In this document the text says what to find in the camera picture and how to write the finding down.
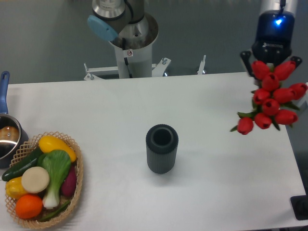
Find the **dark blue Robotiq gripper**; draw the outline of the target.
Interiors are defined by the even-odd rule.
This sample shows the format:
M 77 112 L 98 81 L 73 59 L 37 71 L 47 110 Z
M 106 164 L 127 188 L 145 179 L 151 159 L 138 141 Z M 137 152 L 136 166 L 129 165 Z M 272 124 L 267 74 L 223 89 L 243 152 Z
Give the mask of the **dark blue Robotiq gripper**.
M 281 64 L 292 53 L 291 40 L 295 24 L 293 14 L 280 10 L 266 11 L 259 16 L 255 43 L 252 45 L 254 57 L 264 63 Z M 240 52 L 240 58 L 250 77 L 255 77 L 250 57 L 251 51 Z M 302 58 L 292 56 L 290 61 L 298 68 Z

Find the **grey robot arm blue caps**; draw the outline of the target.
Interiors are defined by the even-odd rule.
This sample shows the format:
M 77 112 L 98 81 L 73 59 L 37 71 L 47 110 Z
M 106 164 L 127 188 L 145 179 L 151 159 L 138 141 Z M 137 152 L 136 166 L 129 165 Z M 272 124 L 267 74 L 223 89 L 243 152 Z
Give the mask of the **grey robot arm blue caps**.
M 240 53 L 251 77 L 255 72 L 250 57 L 277 67 L 289 58 L 298 67 L 302 59 L 292 56 L 291 40 L 297 9 L 296 0 L 263 0 L 257 24 L 257 34 L 250 50 Z M 158 36 L 157 21 L 144 11 L 142 0 L 94 0 L 93 14 L 87 19 L 91 31 L 108 41 L 115 50 L 114 68 L 86 69 L 87 77 L 118 73 L 120 78 L 162 77 L 171 63 L 163 58 L 152 63 L 152 45 Z

